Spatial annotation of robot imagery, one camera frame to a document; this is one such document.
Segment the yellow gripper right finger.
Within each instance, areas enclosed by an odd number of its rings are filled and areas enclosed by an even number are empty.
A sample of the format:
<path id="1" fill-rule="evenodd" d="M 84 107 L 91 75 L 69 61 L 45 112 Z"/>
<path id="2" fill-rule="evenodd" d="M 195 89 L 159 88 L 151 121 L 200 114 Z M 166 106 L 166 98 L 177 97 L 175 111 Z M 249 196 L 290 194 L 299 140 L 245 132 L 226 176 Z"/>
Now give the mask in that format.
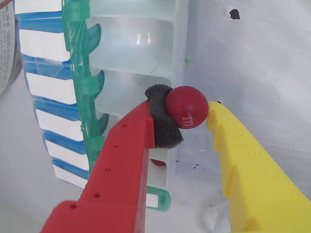
<path id="1" fill-rule="evenodd" d="M 311 202 L 248 129 L 222 104 L 208 104 L 234 233 L 308 233 Z"/>

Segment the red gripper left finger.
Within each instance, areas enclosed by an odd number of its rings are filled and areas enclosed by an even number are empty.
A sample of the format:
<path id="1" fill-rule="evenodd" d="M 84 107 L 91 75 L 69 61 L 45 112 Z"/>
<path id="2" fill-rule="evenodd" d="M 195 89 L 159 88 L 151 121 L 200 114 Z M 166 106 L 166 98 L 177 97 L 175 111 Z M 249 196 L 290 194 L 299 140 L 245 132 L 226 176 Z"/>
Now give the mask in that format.
<path id="1" fill-rule="evenodd" d="M 58 204 L 42 232 L 145 231 L 149 150 L 172 149 L 183 141 L 165 108 L 171 90 L 156 84 L 145 91 L 147 100 L 110 130 L 80 199 Z"/>

